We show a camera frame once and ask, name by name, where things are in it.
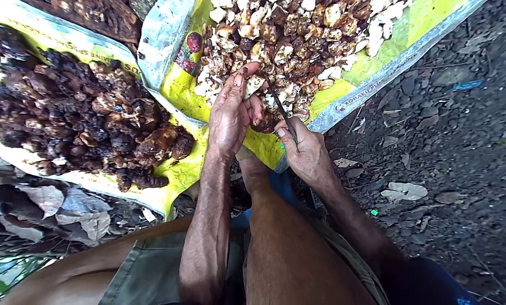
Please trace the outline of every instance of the hand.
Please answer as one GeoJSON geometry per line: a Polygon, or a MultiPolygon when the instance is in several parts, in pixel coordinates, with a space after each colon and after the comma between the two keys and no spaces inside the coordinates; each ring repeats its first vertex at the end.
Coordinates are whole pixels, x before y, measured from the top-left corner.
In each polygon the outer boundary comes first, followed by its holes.
{"type": "Polygon", "coordinates": [[[297,117],[291,117],[289,121],[296,131],[298,144],[292,138],[284,120],[277,123],[275,130],[285,147],[287,161],[296,175],[316,190],[333,182],[339,183],[324,146],[324,136],[309,131],[297,117]]]}
{"type": "Polygon", "coordinates": [[[246,78],[259,68],[250,62],[233,73],[225,82],[209,114],[210,149],[232,158],[242,146],[247,126],[262,119],[262,102],[256,94],[244,101],[246,78]]]}

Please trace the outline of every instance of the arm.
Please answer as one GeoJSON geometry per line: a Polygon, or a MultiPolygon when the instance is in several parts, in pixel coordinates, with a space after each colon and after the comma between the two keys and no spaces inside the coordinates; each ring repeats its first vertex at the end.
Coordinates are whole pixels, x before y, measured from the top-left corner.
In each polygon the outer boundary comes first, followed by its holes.
{"type": "Polygon", "coordinates": [[[261,117],[258,97],[254,102],[253,96],[243,101],[245,79],[257,69],[258,63],[252,62],[231,75],[209,115],[200,193],[181,255],[182,302],[214,304],[223,291],[229,251],[230,165],[242,146],[251,117],[261,117]]]}
{"type": "Polygon", "coordinates": [[[182,301],[213,304],[222,292],[229,250],[229,175],[229,159],[208,149],[181,256],[182,301]]]}
{"type": "Polygon", "coordinates": [[[391,274],[407,257],[344,191],[332,169],[323,135],[311,132],[298,119],[291,118],[298,144],[284,121],[277,126],[294,172],[317,192],[337,223],[338,231],[379,277],[391,274]]]}

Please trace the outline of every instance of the right hand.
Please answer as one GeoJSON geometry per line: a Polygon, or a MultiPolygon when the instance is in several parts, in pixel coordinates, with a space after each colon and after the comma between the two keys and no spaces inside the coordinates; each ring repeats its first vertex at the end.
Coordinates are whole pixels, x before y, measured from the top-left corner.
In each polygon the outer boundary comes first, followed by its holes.
{"type": "Polygon", "coordinates": [[[324,146],[324,136],[309,131],[298,117],[291,117],[289,121],[296,131],[298,144],[292,138],[284,120],[277,123],[275,130],[285,147],[287,161],[296,175],[313,189],[328,186],[327,183],[339,182],[332,169],[328,150],[324,146]]]}

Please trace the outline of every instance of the forearm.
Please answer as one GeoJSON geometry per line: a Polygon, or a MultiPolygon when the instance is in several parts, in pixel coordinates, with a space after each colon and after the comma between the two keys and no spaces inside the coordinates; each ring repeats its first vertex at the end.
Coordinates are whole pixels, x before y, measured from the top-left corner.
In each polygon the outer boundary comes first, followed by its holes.
{"type": "Polygon", "coordinates": [[[222,293],[229,249],[230,159],[206,152],[200,194],[180,264],[180,297],[214,304],[222,293]]]}
{"type": "Polygon", "coordinates": [[[339,232],[378,277],[392,273],[399,263],[407,260],[407,257],[360,209],[351,195],[343,189],[335,174],[328,180],[323,187],[314,187],[314,190],[337,223],[339,232]]]}

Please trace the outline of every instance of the left hand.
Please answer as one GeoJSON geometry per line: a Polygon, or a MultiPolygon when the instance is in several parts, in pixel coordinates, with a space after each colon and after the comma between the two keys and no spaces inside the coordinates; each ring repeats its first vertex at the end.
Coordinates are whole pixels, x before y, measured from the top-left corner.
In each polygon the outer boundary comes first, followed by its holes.
{"type": "Polygon", "coordinates": [[[262,102],[256,94],[244,101],[246,78],[259,68],[250,62],[233,73],[217,95],[209,114],[209,149],[232,158],[242,146],[247,126],[262,119],[262,102]]]}

